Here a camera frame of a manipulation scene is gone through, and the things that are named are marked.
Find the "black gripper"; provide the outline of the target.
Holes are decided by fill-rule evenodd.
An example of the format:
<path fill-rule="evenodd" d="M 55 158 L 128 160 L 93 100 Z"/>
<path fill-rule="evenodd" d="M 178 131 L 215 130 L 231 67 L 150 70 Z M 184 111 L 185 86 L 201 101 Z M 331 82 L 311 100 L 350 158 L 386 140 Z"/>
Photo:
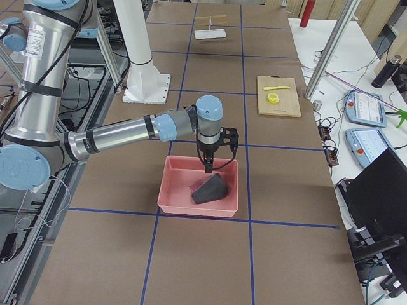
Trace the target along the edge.
<path fill-rule="evenodd" d="M 204 164 L 205 173 L 213 172 L 214 153 L 219 149 L 217 144 L 197 143 L 197 154 L 200 161 Z"/>

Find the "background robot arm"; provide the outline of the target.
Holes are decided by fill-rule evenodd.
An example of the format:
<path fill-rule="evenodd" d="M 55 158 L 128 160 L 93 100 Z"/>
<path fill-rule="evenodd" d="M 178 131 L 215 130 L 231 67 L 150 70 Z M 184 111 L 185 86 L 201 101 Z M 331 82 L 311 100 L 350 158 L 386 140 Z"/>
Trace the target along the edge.
<path fill-rule="evenodd" d="M 1 43 L 10 51 L 24 51 L 27 45 L 27 28 L 21 19 L 9 17 L 1 20 Z"/>

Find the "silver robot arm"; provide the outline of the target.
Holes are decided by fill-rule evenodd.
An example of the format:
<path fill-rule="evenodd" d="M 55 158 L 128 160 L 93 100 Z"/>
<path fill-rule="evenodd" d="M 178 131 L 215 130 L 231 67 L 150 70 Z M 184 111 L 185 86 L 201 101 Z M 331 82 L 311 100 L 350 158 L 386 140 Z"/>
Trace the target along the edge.
<path fill-rule="evenodd" d="M 1 184 L 26 191 L 42 186 L 68 164 L 146 139 L 162 142 L 195 135 L 206 172 L 214 171 L 221 142 L 223 105 L 212 95 L 180 111 L 165 111 L 82 132 L 58 132 L 71 114 L 85 116 L 93 93 L 74 106 L 61 103 L 71 45 L 104 32 L 96 1 L 25 1 L 29 23 L 21 48 L 25 59 L 16 106 L 1 123 Z"/>

